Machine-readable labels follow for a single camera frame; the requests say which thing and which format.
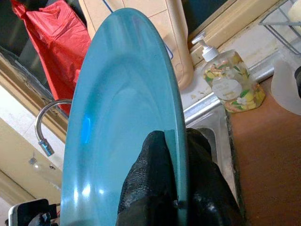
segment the dish rack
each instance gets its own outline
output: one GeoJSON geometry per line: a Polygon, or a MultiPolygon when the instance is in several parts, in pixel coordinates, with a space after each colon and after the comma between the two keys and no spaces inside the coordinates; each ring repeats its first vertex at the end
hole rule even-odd
{"type": "Polygon", "coordinates": [[[288,15],[287,10],[292,7],[292,5],[297,0],[285,0],[279,4],[279,6],[268,13],[259,23],[259,25],[263,25],[269,32],[271,32],[283,45],[285,45],[290,51],[292,51],[295,55],[301,57],[301,51],[298,50],[293,44],[292,41],[289,41],[285,35],[282,35],[279,30],[281,30],[281,26],[287,26],[290,28],[290,30],[295,34],[295,41],[301,41],[301,34],[298,33],[296,30],[296,26],[301,26],[301,21],[299,22],[292,22],[288,15]]]}

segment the red plastic bag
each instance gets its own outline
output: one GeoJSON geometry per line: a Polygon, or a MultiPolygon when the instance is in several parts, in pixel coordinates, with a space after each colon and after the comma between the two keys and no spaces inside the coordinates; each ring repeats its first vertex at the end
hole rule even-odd
{"type": "MultiPolygon", "coordinates": [[[[72,99],[91,42],[85,25],[64,0],[38,11],[27,11],[18,1],[11,2],[38,52],[54,99],[72,99]]],[[[62,109],[69,114],[70,106],[62,109]]]]}

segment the white pump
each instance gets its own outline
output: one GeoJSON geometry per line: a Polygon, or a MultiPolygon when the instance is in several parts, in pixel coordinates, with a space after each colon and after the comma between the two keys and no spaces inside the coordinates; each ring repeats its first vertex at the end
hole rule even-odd
{"type": "Polygon", "coordinates": [[[209,62],[211,60],[213,60],[216,56],[219,55],[219,52],[216,48],[212,47],[212,46],[208,46],[205,41],[205,32],[201,32],[200,34],[198,34],[192,41],[191,43],[193,45],[200,43],[201,46],[203,46],[203,58],[206,60],[206,62],[209,62]]]}

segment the teal plate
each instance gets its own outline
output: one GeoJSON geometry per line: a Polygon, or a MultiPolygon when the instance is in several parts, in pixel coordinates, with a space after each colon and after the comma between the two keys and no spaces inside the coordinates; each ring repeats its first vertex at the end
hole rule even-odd
{"type": "MultiPolygon", "coordinates": [[[[62,226],[114,226],[123,182],[144,139],[165,132],[181,206],[187,156],[181,99],[164,43],[135,9],[112,13],[84,60],[69,117],[62,226]]],[[[187,210],[179,209],[179,225],[187,210]]]]}

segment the soap dispenser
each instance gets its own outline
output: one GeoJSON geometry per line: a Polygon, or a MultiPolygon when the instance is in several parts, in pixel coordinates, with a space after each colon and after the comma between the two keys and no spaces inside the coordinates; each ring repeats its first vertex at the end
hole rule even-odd
{"type": "Polygon", "coordinates": [[[229,112],[243,112],[261,105],[265,98],[263,89],[249,73],[247,66],[234,50],[219,53],[204,42],[205,33],[198,34],[192,44],[203,46],[207,62],[202,75],[214,94],[229,112]]]}

